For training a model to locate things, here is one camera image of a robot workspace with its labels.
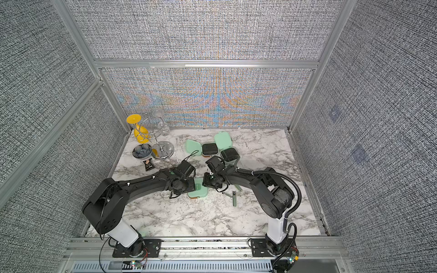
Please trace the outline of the green nail kit case front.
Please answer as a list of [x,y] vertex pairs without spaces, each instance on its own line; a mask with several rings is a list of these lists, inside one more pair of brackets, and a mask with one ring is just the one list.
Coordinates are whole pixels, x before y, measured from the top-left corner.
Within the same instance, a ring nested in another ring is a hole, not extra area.
[[207,197],[208,188],[203,185],[203,179],[195,178],[194,183],[195,183],[195,190],[187,193],[188,197],[190,199],[199,199],[199,198]]

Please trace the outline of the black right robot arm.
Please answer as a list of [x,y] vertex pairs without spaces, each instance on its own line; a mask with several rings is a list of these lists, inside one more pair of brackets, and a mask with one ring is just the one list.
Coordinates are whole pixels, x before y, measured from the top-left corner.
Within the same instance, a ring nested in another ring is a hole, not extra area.
[[283,254],[292,244],[289,239],[292,224],[289,217],[302,202],[302,192],[290,177],[273,168],[249,170],[225,164],[224,159],[213,156],[206,161],[209,173],[203,184],[219,191],[222,186],[238,185],[253,191],[262,210],[268,216],[266,248],[273,256]]

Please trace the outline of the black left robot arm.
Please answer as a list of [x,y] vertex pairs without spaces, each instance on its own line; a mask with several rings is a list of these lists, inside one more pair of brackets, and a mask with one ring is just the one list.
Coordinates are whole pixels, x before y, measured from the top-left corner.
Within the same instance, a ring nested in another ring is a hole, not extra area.
[[132,180],[104,179],[82,207],[82,213],[99,235],[107,234],[123,247],[140,243],[139,233],[123,219],[128,203],[146,195],[169,191],[170,197],[195,190],[196,168],[183,160],[178,166],[161,169]]

